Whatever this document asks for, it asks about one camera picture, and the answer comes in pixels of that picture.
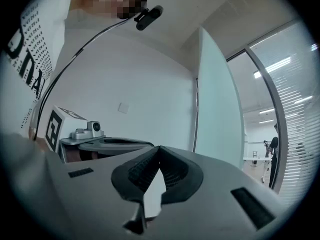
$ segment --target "white table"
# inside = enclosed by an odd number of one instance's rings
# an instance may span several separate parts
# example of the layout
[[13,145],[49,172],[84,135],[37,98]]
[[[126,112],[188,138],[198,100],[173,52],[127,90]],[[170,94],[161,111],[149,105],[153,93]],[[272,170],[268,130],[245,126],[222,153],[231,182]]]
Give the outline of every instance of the white table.
[[265,161],[263,176],[261,177],[262,183],[265,183],[265,175],[270,161],[272,160],[270,157],[244,157],[244,161]]

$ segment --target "sleeve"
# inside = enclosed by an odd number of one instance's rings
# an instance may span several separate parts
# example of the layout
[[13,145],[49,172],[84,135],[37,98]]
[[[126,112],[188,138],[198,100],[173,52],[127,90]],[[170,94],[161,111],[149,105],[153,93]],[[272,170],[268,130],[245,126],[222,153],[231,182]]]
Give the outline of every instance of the sleeve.
[[276,149],[278,147],[278,137],[274,137],[269,145],[270,148]]

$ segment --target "gray plastic surface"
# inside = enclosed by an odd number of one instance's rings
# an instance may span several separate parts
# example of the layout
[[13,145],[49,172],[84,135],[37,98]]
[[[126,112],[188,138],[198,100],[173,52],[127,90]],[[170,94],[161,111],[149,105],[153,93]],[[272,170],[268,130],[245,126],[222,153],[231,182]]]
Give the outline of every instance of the gray plastic surface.
[[[254,238],[257,229],[231,194],[238,188],[246,188],[275,217],[285,210],[273,191],[233,165],[168,147],[201,167],[202,185],[187,201],[162,205],[160,214],[144,234],[136,235],[123,225],[132,219],[139,205],[119,196],[111,174],[117,166],[152,147],[63,164],[56,153],[43,154],[34,143],[20,136],[6,138],[3,143],[8,156],[2,159],[16,196],[38,222],[67,239]],[[74,178],[68,175],[86,168],[93,172]]]
[[93,151],[98,152],[99,154],[106,155],[106,156],[117,156],[122,155],[125,153],[137,151],[144,149],[146,147],[153,147],[148,143],[143,143],[140,140],[133,140],[133,139],[125,139],[125,138],[107,138],[107,140],[124,140],[124,141],[132,141],[135,143],[105,143],[104,139],[98,139],[94,141],[88,141],[86,143],[82,143],[78,145],[78,149],[86,150],[86,151]]

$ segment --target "person in black clothing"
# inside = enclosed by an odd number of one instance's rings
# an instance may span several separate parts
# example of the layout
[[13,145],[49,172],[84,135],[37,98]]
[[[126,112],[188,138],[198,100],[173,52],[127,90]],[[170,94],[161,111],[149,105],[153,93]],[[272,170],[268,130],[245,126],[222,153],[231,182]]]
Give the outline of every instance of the person in black clothing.
[[[276,133],[278,133],[278,124],[274,125]],[[272,182],[274,181],[277,161],[278,161],[278,137],[274,137],[269,145],[268,151],[273,155],[271,160],[271,172],[270,172],[270,182],[269,188],[272,186]]]

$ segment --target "camera lens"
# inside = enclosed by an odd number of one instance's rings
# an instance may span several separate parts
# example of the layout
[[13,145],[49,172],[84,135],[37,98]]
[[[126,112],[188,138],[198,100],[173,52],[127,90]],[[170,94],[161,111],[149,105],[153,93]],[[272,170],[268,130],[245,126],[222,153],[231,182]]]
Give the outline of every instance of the camera lens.
[[93,124],[93,129],[96,131],[96,132],[98,132],[98,131],[100,131],[100,123],[98,123],[98,122],[95,122],[94,124]]

